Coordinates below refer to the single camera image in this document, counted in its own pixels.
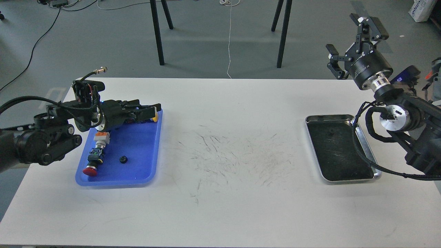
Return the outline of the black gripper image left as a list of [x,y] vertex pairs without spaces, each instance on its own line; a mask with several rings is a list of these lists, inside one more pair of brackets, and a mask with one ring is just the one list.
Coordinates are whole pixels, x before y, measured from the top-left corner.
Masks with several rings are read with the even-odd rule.
[[141,105],[138,99],[106,100],[101,103],[101,122],[95,129],[99,132],[108,132],[119,128],[125,122],[128,124],[152,122],[150,119],[161,110],[160,103]]

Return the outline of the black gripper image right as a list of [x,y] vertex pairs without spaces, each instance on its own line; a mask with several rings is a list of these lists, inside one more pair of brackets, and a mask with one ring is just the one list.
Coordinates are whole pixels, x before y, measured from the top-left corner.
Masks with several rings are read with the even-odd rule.
[[[393,73],[391,65],[376,49],[380,41],[389,38],[389,33],[377,17],[363,17],[351,13],[350,18],[358,27],[356,41],[344,56],[339,55],[333,44],[326,44],[329,52],[327,67],[337,80],[346,80],[350,75],[357,87],[365,91],[368,87],[364,87],[363,84],[373,75],[382,72],[386,77],[390,77]],[[340,61],[345,62],[346,71],[339,66]]]

